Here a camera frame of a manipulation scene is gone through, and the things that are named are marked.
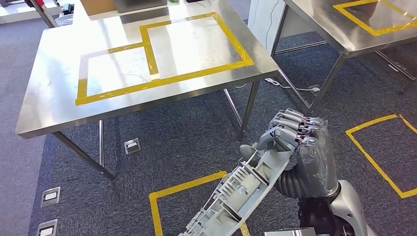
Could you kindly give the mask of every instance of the cardboard box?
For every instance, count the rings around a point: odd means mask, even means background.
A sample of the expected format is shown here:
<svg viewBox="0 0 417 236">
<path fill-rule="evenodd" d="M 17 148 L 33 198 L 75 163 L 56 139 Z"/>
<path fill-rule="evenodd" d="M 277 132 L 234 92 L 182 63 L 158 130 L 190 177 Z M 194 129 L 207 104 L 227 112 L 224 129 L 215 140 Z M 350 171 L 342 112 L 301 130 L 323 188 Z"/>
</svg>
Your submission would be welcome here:
<svg viewBox="0 0 417 236">
<path fill-rule="evenodd" d="M 87 15 L 96 15 L 104 12 L 115 11 L 113 0 L 80 0 Z"/>
</svg>

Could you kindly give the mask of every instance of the stainless steel table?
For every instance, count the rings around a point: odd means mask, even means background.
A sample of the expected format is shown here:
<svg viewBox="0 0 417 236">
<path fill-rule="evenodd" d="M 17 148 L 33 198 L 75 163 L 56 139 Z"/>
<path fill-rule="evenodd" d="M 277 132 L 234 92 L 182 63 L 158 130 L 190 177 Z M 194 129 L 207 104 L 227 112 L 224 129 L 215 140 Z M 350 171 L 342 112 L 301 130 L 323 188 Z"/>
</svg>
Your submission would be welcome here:
<svg viewBox="0 0 417 236">
<path fill-rule="evenodd" d="M 276 63 L 226 1 L 169 6 L 158 15 L 45 30 L 16 133 L 26 139 L 51 133 L 113 178 L 104 168 L 103 119 L 224 89 L 241 138 L 259 81 L 276 76 Z M 225 88 L 245 83 L 253 84 L 241 119 Z M 100 164 L 61 132 L 97 121 Z"/>
<path fill-rule="evenodd" d="M 339 54 L 312 104 L 299 93 L 285 73 L 279 73 L 303 103 L 313 111 L 330 86 L 346 58 L 376 52 L 396 70 L 411 80 L 401 65 L 391 61 L 378 50 L 417 40 L 417 1 L 415 0 L 284 0 L 284 16 L 274 41 L 273 52 L 279 41 L 285 15 L 290 7 Z M 324 42 L 275 52 L 274 55 L 322 45 Z"/>
</svg>

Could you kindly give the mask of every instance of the cable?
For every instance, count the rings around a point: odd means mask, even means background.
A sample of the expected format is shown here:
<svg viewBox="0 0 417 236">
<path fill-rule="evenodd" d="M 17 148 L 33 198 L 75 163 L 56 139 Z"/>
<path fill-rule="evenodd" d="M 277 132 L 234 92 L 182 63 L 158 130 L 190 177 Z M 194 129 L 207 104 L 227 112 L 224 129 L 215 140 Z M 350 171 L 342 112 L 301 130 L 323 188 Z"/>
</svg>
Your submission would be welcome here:
<svg viewBox="0 0 417 236">
<path fill-rule="evenodd" d="M 267 30 L 267 34 L 265 36 L 265 49 L 266 50 L 268 50 L 268 42 L 267 42 L 267 39 L 268 39 L 269 30 L 271 29 L 271 26 L 272 26 L 272 14 L 273 14 L 273 11 L 275 10 L 275 7 L 278 5 L 278 2 L 279 2 L 279 0 L 276 1 L 274 7 L 272 8 L 271 14 L 269 16 L 269 18 L 271 19 L 271 24 L 269 25 L 269 28 Z"/>
<path fill-rule="evenodd" d="M 251 29 L 251 28 L 253 27 L 253 25 L 255 24 L 255 20 L 256 20 L 256 11 L 258 10 L 258 3 L 259 3 L 259 1 L 260 1 L 260 0 L 258 0 L 258 1 L 256 2 L 256 6 L 255 6 L 255 14 L 254 14 L 254 16 L 253 16 L 252 25 L 249 27 L 249 29 Z"/>
<path fill-rule="evenodd" d="M 269 83 L 271 83 L 271 84 L 273 84 L 275 86 L 280 86 L 283 89 L 291 89 L 290 86 L 282 86 L 282 84 L 280 84 L 278 81 L 275 81 L 275 80 L 273 80 L 271 78 L 267 78 L 267 79 L 265 79 L 265 81 L 266 82 L 269 82 Z M 296 89 L 299 90 L 299 91 L 313 91 L 313 92 L 320 91 L 320 88 L 318 88 L 318 87 L 314 87 L 314 88 L 296 88 Z"/>
<path fill-rule="evenodd" d="M 245 87 L 247 84 L 244 84 L 244 85 L 240 85 L 240 86 L 235 86 L 235 88 L 237 88 L 237 89 L 240 89 L 240 88 L 243 88 L 243 87 Z"/>
</svg>

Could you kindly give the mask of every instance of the robotic hand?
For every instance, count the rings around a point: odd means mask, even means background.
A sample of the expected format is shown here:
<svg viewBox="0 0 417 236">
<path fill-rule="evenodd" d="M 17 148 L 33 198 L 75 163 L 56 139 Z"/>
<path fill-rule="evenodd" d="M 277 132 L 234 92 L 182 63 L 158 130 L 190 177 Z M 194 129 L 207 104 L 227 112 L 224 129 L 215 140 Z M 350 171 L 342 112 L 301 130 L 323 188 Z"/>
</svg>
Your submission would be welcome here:
<svg viewBox="0 0 417 236">
<path fill-rule="evenodd" d="M 240 165 L 221 180 L 179 236 L 230 236 L 274 186 L 299 199 L 300 227 L 310 228 L 294 230 L 296 235 L 376 236 L 366 224 L 354 188 L 336 178 L 327 121 L 281 110 L 259 141 L 240 146 L 240 152 Z M 292 156 L 297 164 L 285 171 Z"/>
</svg>

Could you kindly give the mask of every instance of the yellow tape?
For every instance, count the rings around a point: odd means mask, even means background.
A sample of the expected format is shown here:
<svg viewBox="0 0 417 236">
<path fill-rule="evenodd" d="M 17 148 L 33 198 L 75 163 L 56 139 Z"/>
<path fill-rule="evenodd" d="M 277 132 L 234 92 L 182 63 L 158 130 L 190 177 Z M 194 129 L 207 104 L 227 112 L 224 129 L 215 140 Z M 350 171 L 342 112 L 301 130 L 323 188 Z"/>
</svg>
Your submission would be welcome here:
<svg viewBox="0 0 417 236">
<path fill-rule="evenodd" d="M 155 193 L 149 194 L 150 212 L 156 236 L 162 236 L 161 217 L 159 216 L 158 201 Z"/>
<path fill-rule="evenodd" d="M 399 116 L 400 116 L 400 118 L 404 121 L 404 123 L 412 130 L 412 131 L 414 131 L 414 133 L 416 133 L 417 134 L 417 129 L 416 128 L 414 128 L 406 119 L 404 119 L 404 117 L 401 115 L 401 114 L 399 114 Z"/>
<path fill-rule="evenodd" d="M 185 190 L 185 189 L 189 189 L 189 188 L 192 188 L 192 187 L 195 187 L 195 186 L 198 186 L 198 185 L 202 185 L 202 184 L 211 182 L 211 181 L 216 180 L 216 179 L 223 178 L 225 175 L 227 175 L 226 171 L 220 171 L 220 172 L 217 172 L 215 174 L 212 174 L 212 175 L 209 175 L 209 176 L 206 176 L 206 177 L 198 178 L 198 179 L 186 182 L 186 183 L 176 185 L 174 187 L 170 187 L 170 188 L 167 188 L 167 189 L 160 190 L 158 192 L 155 192 L 154 194 L 157 198 L 164 197 L 164 196 L 167 196 L 167 195 L 170 195 L 170 194 L 173 194 L 173 193 L 177 193 L 177 192 Z"/>
<path fill-rule="evenodd" d="M 391 2 L 389 2 L 387 0 L 381 0 L 381 2 L 385 5 L 387 5 L 388 7 L 390 7 L 391 9 L 393 9 L 394 11 L 396 11 L 396 12 L 400 13 L 401 15 L 407 17 L 410 20 L 415 20 L 416 19 L 412 14 L 404 11 L 403 9 L 399 8 L 398 6 L 392 4 Z"/>
<path fill-rule="evenodd" d="M 414 17 L 413 15 L 411 15 L 408 12 L 405 12 L 404 10 L 402 10 L 401 8 L 397 7 L 396 5 L 388 2 L 387 0 L 381 0 L 381 2 L 383 4 L 385 4 L 386 6 L 390 7 L 391 9 L 393 9 L 394 11 L 397 11 L 398 13 L 400 13 L 400 14 L 406 16 L 407 18 L 411 19 L 412 21 L 407 23 L 407 24 L 396 25 L 396 26 L 387 27 L 387 28 L 383 28 L 383 29 L 373 29 L 369 25 L 365 24 L 363 21 L 361 21 L 360 19 L 358 19 L 357 17 L 355 17 L 354 15 L 352 15 L 351 13 L 349 13 L 345 9 L 347 7 L 352 7 L 352 6 L 362 5 L 362 4 L 368 4 L 368 3 L 378 2 L 378 1 L 379 0 L 359 0 L 359 1 L 337 4 L 337 5 L 334 5 L 333 7 L 336 8 L 340 13 L 345 15 L 347 18 L 349 18 L 351 21 L 356 23 L 358 26 L 360 26 L 364 30 L 368 31 L 368 33 L 370 33 L 372 36 L 379 36 L 379 35 L 385 34 L 385 33 L 390 33 L 390 32 L 394 32 L 394 31 L 399 31 L 399 30 L 404 30 L 404 29 L 408 29 L 408 28 L 412 28 L 412 27 L 417 27 L 416 17 Z"/>
<path fill-rule="evenodd" d="M 167 189 L 160 190 L 158 192 L 153 192 L 149 194 L 149 203 L 150 203 L 150 211 L 152 213 L 152 219 L 153 219 L 153 228 L 155 229 L 155 235 L 156 236 L 163 236 L 162 233 L 162 226 L 161 226 L 161 218 L 159 216 L 159 209 L 158 209 L 158 201 L 157 199 L 160 197 L 164 197 L 173 193 L 177 193 L 179 191 L 192 188 L 201 184 L 208 183 L 210 181 L 223 178 L 225 175 L 227 175 L 226 171 L 220 171 L 215 174 L 198 178 L 186 183 L 182 183 L 180 185 L 176 185 Z"/>
<path fill-rule="evenodd" d="M 362 22 L 360 19 L 358 19 L 356 16 L 349 13 L 347 10 L 345 10 L 346 7 L 352 7 L 372 2 L 377 2 L 378 0 L 360 0 L 360 1 L 353 1 L 343 4 L 334 5 L 333 7 L 336 8 L 340 13 L 345 15 L 347 18 L 349 18 L 351 21 L 355 22 L 358 26 L 362 27 L 364 30 L 368 31 L 372 36 L 378 36 L 378 33 L 375 32 L 374 29 L 372 29 L 369 25 Z"/>
<path fill-rule="evenodd" d="M 213 17 L 219 24 L 220 28 L 223 30 L 224 34 L 227 36 L 233 47 L 235 48 L 236 52 L 239 54 L 240 58 L 242 58 L 243 61 L 246 61 L 248 64 L 253 65 L 253 61 L 250 58 L 249 54 L 245 51 L 243 46 L 240 44 L 239 40 L 233 35 L 233 33 L 230 31 L 230 29 L 227 27 L 226 23 L 224 23 L 220 16 L 216 14 L 213 14 Z"/>
<path fill-rule="evenodd" d="M 117 48 L 110 48 L 107 50 L 107 53 L 117 53 L 117 52 L 121 52 L 121 51 L 125 51 L 125 50 L 129 50 L 129 49 L 134 49 L 134 48 L 140 48 L 143 47 L 145 43 L 141 42 L 141 43 L 134 43 L 134 44 L 129 44 L 129 45 L 125 45 L 125 46 L 121 46 L 121 47 L 117 47 Z"/>
<path fill-rule="evenodd" d="M 79 79 L 77 99 L 75 101 L 84 97 L 87 97 L 87 79 Z"/>
<path fill-rule="evenodd" d="M 399 115 L 400 118 L 403 119 L 403 121 L 405 122 L 405 124 L 411 128 L 416 134 L 417 134 L 417 129 L 415 129 L 410 123 L 408 123 L 408 121 L 406 121 L 402 115 Z M 393 119 L 393 118 L 397 118 L 397 115 L 389 115 L 389 116 L 385 116 L 385 117 L 381 117 L 378 119 L 374 119 L 371 121 L 368 121 L 366 123 L 363 123 L 361 125 L 358 125 L 356 127 L 353 127 L 349 130 L 346 130 L 346 134 L 348 135 L 348 137 L 352 140 L 352 142 L 356 145 L 356 147 L 363 153 L 363 155 L 365 155 L 366 159 L 371 163 L 371 165 L 379 172 L 379 174 L 391 185 L 391 187 L 397 192 L 397 194 L 400 196 L 400 198 L 407 198 L 413 195 L 417 194 L 417 188 L 413 189 L 413 190 L 409 190 L 406 192 L 402 192 L 400 190 L 400 188 L 398 188 L 398 186 L 392 181 L 392 179 L 381 169 L 381 167 L 378 166 L 378 164 L 375 162 L 375 160 L 365 151 L 365 149 L 363 149 L 363 147 L 359 144 L 359 142 L 353 137 L 352 133 L 356 132 L 358 130 L 361 130 L 365 127 L 368 127 L 370 125 L 385 121 L 385 120 L 389 120 L 389 119 Z"/>
<path fill-rule="evenodd" d="M 182 74 L 182 75 L 177 75 L 177 76 L 173 76 L 173 77 L 169 77 L 169 78 L 160 79 L 158 68 L 157 68 L 157 65 L 156 65 L 155 56 L 153 54 L 151 41 L 150 41 L 150 38 L 149 38 L 148 29 L 154 28 L 154 27 L 165 26 L 165 25 L 169 25 L 169 24 L 173 24 L 173 23 L 183 22 L 183 21 L 191 21 L 191 20 L 196 20 L 196 19 L 202 19 L 202 18 L 206 18 L 206 17 L 213 17 L 216 20 L 216 22 L 219 24 L 220 28 L 223 30 L 226 37 L 228 38 L 230 43 L 233 45 L 234 49 L 239 54 L 239 56 L 241 57 L 242 60 L 232 62 L 232 63 L 226 64 L 226 65 L 216 66 L 216 67 L 212 67 L 212 68 L 208 68 L 208 69 L 204 69 L 204 70 L 200 70 L 200 71 L 195 71 L 195 72 L 191 72 L 191 73 L 187 73 L 187 74 Z M 123 95 L 123 94 L 128 94 L 128 93 L 137 92 L 137 91 L 141 91 L 141 90 L 145 90 L 145 89 L 155 88 L 155 87 L 162 86 L 162 85 L 172 84 L 172 83 L 176 83 L 176 82 L 180 82 L 180 81 L 184 81 L 184 80 L 188 80 L 188 79 L 192 79 L 192 78 L 202 77 L 202 76 L 205 76 L 205 75 L 211 75 L 211 74 L 215 74 L 215 73 L 219 73 L 219 72 L 223 72 L 223 71 L 227 71 L 227 70 L 233 70 L 233 69 L 237 69 L 237 68 L 241 68 L 241 67 L 244 67 L 244 66 L 249 66 L 249 65 L 254 64 L 252 58 L 250 58 L 249 54 L 245 51 L 245 49 L 240 44 L 238 39 L 233 35 L 233 33 L 227 27 L 226 23 L 224 23 L 222 21 L 222 19 L 220 18 L 220 16 L 216 12 L 202 14 L 202 15 L 198 15 L 198 16 L 191 16 L 191 17 L 178 19 L 178 20 L 170 20 L 170 21 L 163 21 L 163 22 L 143 25 L 143 26 L 139 27 L 139 31 L 140 31 L 141 36 L 142 36 L 142 42 L 141 43 L 130 44 L 130 45 L 122 46 L 122 47 L 117 47 L 117 48 L 112 48 L 112 49 L 109 49 L 109 50 L 104 50 L 102 52 L 95 52 L 95 53 L 92 53 L 92 54 L 89 54 L 89 55 L 84 55 L 83 56 L 83 58 L 84 58 L 83 61 L 85 61 L 85 64 L 81 65 L 80 68 L 86 67 L 86 65 L 88 64 L 88 58 L 90 58 L 90 57 L 93 57 L 93 56 L 96 57 L 96 56 L 100 56 L 100 55 L 104 55 L 104 54 L 110 54 L 110 53 L 120 52 L 120 51 L 123 51 L 123 50 L 129 50 L 129 49 L 133 49 L 133 48 L 143 47 L 144 50 L 145 50 L 145 56 L 146 56 L 146 60 L 148 62 L 149 74 L 151 75 L 152 81 L 147 82 L 147 83 L 143 83 L 143 84 L 139 84 L 139 85 L 133 85 L 133 86 L 130 86 L 130 87 L 116 89 L 116 90 L 113 90 L 113 91 L 110 91 L 110 92 L 103 92 L 103 93 L 99 93 L 99 94 L 94 94 L 94 95 L 91 95 L 91 96 L 87 96 L 87 80 L 81 81 L 81 82 L 79 82 L 78 94 L 77 94 L 77 99 L 75 100 L 75 105 L 79 106 L 79 105 L 83 105 L 83 104 L 87 104 L 87 103 L 91 103 L 91 102 L 95 102 L 95 101 L 99 101 L 99 100 L 103 100 L 103 99 L 107 99 L 107 98 L 111 98 L 111 97 L 115 97 L 115 96 L 120 96 L 120 95 Z M 83 74 L 83 76 L 84 76 L 84 74 L 87 75 L 86 71 L 80 71 L 80 74 L 81 73 Z"/>
<path fill-rule="evenodd" d="M 397 115 L 389 115 L 389 116 L 385 116 L 385 117 L 380 117 L 378 119 L 373 119 L 371 121 L 365 122 L 365 123 L 363 123 L 361 125 L 358 125 L 356 127 L 353 127 L 351 129 L 347 130 L 346 133 L 353 133 L 355 131 L 358 131 L 358 130 L 361 130 L 361 129 L 365 128 L 365 127 L 368 127 L 370 125 L 379 123 L 379 122 L 384 121 L 384 120 L 387 120 L 387 119 L 393 119 L 393 118 L 396 118 L 396 117 L 397 117 Z"/>
<path fill-rule="evenodd" d="M 146 61 L 148 62 L 149 74 L 158 74 L 158 67 L 156 66 L 155 55 L 153 54 L 152 46 L 150 44 L 148 30 L 146 28 L 139 28 L 139 31 L 141 32 L 142 41 L 145 42 L 144 49 Z"/>
<path fill-rule="evenodd" d="M 243 224 L 240 226 L 240 231 L 242 231 L 242 235 L 243 235 L 243 236 L 250 236 L 250 233 L 249 233 L 249 230 L 248 230 L 248 228 L 247 228 L 246 223 L 243 223 Z"/>
</svg>

